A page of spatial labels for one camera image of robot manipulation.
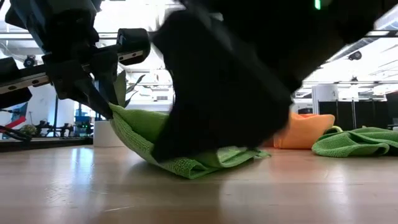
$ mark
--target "white cylinder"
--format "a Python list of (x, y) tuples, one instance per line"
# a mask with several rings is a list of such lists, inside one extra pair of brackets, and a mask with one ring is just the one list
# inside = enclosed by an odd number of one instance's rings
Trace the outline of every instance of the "white cylinder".
[(109, 121), (94, 122), (94, 147), (123, 147)]
[(313, 113), (319, 114), (319, 102), (338, 100), (338, 87), (335, 84), (316, 85), (312, 87)]

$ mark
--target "microfiber towel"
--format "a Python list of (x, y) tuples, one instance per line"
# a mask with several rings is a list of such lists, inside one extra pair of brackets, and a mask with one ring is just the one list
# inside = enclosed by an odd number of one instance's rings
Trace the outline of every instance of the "microfiber towel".
[(237, 166), (253, 157), (269, 156), (258, 149), (226, 147), (217, 152), (204, 152), (195, 157), (181, 157), (159, 164), (151, 156), (151, 150), (168, 115), (145, 110), (125, 110), (112, 104), (110, 107), (113, 111), (113, 119), (110, 121), (112, 128), (129, 149), (147, 162), (188, 179)]
[(398, 132), (381, 128), (359, 128), (326, 134), (312, 146), (312, 151), (320, 156), (382, 156), (397, 154)]
[(323, 133), (333, 127), (335, 117), (331, 114), (290, 113), (289, 125), (274, 136), (277, 149), (310, 150)]

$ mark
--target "white pillar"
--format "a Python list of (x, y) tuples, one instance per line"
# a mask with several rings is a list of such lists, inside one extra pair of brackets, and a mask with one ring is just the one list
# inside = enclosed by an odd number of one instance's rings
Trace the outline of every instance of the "white pillar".
[(74, 124), (75, 122), (75, 102), (71, 99), (58, 101), (57, 126), (61, 127), (65, 123)]
[(40, 121), (47, 120), (53, 123), (55, 108), (55, 90), (52, 85), (29, 87), (32, 98), (28, 101), (26, 122), (24, 124), (38, 125)]
[(316, 85), (312, 87), (313, 113), (319, 114), (318, 102), (338, 100), (338, 87), (335, 84)]

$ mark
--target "ceiling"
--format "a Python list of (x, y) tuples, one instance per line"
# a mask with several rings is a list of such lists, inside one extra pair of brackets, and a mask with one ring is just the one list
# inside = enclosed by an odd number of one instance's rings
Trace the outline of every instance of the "ceiling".
[[(143, 27), (149, 31), (156, 30), (164, 21), (165, 11), (180, 7), (172, 0), (127, 0), (104, 1), (102, 11), (95, 20), (95, 28), (98, 32), (117, 32), (120, 27)], [(7, 25), (4, 16), (9, 8), (9, 1), (3, 5), (0, 11), (0, 32), (26, 32), (18, 27)], [(393, 8), (385, 16), (376, 21), (376, 29), (394, 29), (398, 25), (398, 7)], [(111, 45), (115, 40), (102, 40), (101, 44)], [(322, 65), (322, 69), (313, 72), (307, 79), (303, 88), (297, 92), (297, 96), (308, 96), (311, 87), (318, 82), (350, 81), (357, 77), (359, 81), (373, 80), (398, 80), (398, 38), (382, 38), (360, 40), (361, 60), (348, 60), (347, 51), (353, 45), (347, 46), (336, 53), (328, 63)], [(40, 55), (41, 51), (33, 40), (0, 40), (0, 49), (7, 56), (13, 56), (17, 60), (24, 60), (26, 55)], [(154, 70), (164, 68), (161, 54), (155, 48), (148, 59), (138, 65), (132, 65), (130, 70)], [(342, 94), (352, 91), (352, 85), (339, 85)], [(361, 95), (382, 95), (385, 92), (398, 90), (398, 84), (393, 85), (356, 85)]]

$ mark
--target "black cable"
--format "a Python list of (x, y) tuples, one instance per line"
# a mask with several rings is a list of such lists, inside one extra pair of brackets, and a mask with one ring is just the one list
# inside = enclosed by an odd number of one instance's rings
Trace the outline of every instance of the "black cable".
[(0, 112), (12, 113), (12, 110), (4, 110), (4, 109), (0, 109)]
[(30, 140), (32, 140), (31, 136), (11, 128), (7, 128), (0, 125), (0, 130), (3, 130), (4, 134), (7, 134), (9, 137), (16, 140), (25, 141), (25, 142), (29, 142)]

